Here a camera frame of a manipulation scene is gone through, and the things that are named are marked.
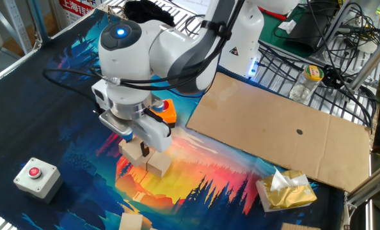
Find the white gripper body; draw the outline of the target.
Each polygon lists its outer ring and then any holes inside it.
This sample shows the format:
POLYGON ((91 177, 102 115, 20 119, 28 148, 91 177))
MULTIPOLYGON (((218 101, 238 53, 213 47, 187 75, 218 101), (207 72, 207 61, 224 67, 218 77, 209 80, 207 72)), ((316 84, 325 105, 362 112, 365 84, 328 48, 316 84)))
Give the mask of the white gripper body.
POLYGON ((100 80, 91 87, 99 107, 104 111, 100 122, 126 141, 134 136, 163 152, 171 145, 171 128, 150 108, 155 101, 149 91, 112 86, 100 80))

